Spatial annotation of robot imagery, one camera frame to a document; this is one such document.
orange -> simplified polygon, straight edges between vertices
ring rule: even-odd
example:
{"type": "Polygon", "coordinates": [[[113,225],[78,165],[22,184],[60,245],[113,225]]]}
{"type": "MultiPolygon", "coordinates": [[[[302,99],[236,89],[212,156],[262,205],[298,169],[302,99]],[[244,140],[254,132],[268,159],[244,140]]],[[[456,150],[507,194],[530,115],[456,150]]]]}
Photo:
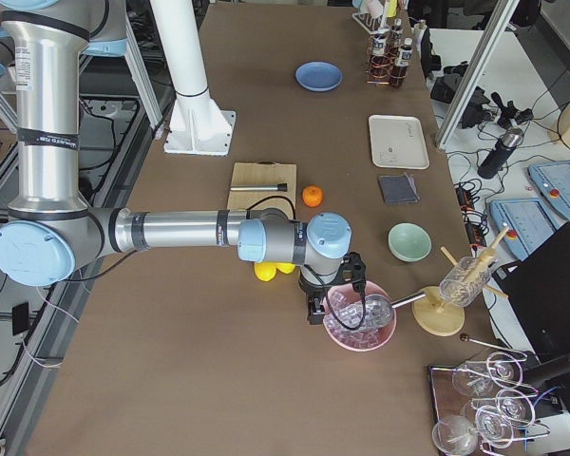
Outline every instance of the orange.
{"type": "Polygon", "coordinates": [[[318,185],[309,185],[302,191],[302,200],[308,207],[316,207],[323,202],[323,189],[318,185]]]}

black monitor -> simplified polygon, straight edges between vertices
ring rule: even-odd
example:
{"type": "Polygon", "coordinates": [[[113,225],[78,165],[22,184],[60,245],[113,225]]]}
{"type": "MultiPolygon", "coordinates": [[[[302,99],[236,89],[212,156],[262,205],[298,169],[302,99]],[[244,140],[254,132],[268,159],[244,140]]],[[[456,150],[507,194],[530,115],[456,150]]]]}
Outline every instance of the black monitor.
{"type": "MultiPolygon", "coordinates": [[[[570,223],[503,280],[509,302],[542,362],[570,352],[570,223]]],[[[570,374],[557,379],[570,412],[570,374]]]]}

white pillar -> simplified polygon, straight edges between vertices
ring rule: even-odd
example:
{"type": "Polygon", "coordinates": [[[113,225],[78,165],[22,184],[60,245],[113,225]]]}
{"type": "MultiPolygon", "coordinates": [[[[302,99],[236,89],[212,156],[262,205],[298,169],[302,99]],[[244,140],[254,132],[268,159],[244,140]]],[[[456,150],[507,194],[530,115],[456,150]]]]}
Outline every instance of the white pillar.
{"type": "Polygon", "coordinates": [[[235,113],[211,99],[191,0],[151,0],[177,100],[165,152],[227,155],[235,113]]]}

bottle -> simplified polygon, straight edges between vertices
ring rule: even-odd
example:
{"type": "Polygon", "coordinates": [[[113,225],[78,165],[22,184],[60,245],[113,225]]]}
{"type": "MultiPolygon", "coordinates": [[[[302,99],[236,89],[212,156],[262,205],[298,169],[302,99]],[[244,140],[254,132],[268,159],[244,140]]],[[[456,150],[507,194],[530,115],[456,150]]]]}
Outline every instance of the bottle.
{"type": "Polygon", "coordinates": [[[399,47],[399,53],[390,71],[389,84],[392,87],[400,87],[408,72],[409,59],[411,59],[411,38],[406,38],[399,47]]]}
{"type": "Polygon", "coordinates": [[[389,36],[389,28],[380,28],[378,32],[371,37],[371,52],[368,65],[368,82],[381,83],[388,80],[389,76],[389,58],[387,54],[389,49],[387,41],[389,36]]]}
{"type": "Polygon", "coordinates": [[[523,130],[521,128],[513,126],[506,130],[477,169],[477,174],[484,179],[492,179],[522,141],[523,130]]]}
{"type": "Polygon", "coordinates": [[[425,31],[427,31],[427,21],[424,19],[418,21],[418,23],[414,25],[414,28],[411,31],[413,42],[416,46],[416,50],[418,51],[418,55],[422,53],[422,38],[425,36],[425,31]]]}
{"type": "Polygon", "coordinates": [[[403,37],[403,26],[400,18],[395,19],[395,23],[390,28],[389,40],[387,42],[388,56],[390,59],[390,64],[393,65],[397,54],[399,53],[399,47],[401,46],[403,37]]]}

pink bowl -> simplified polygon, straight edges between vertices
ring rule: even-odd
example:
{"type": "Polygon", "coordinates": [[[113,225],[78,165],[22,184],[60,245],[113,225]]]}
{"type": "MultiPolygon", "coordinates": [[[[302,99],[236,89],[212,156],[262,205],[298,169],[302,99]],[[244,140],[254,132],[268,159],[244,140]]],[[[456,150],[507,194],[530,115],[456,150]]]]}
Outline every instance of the pink bowl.
{"type": "MultiPolygon", "coordinates": [[[[373,282],[368,281],[365,289],[365,295],[366,296],[382,295],[390,303],[390,296],[387,294],[387,292],[382,290],[382,288],[380,288],[378,285],[376,285],[373,282]]],[[[334,306],[334,300],[333,300],[336,296],[338,296],[339,298],[338,302],[340,303],[338,308],[345,307],[349,304],[353,304],[360,299],[359,294],[352,289],[351,284],[336,285],[330,288],[330,290],[328,291],[328,298],[330,300],[330,303],[332,304],[332,307],[336,307],[334,306]]],[[[323,298],[323,302],[321,304],[323,304],[323,308],[325,309],[325,316],[329,315],[331,311],[327,305],[327,302],[325,301],[325,298],[323,298]]],[[[325,327],[327,334],[329,334],[330,337],[333,339],[333,341],[339,346],[344,347],[347,350],[352,350],[353,352],[369,352],[371,350],[379,349],[387,342],[389,342],[389,339],[392,337],[395,331],[395,326],[397,326],[397,312],[394,309],[392,310],[392,320],[390,321],[390,323],[387,326],[384,326],[378,330],[373,330],[377,332],[375,334],[375,337],[372,337],[372,340],[373,339],[375,340],[370,342],[369,344],[364,344],[363,347],[360,347],[359,344],[356,344],[356,341],[352,340],[350,337],[345,337],[341,332],[328,328],[325,319],[323,320],[323,326],[325,327]]]]}

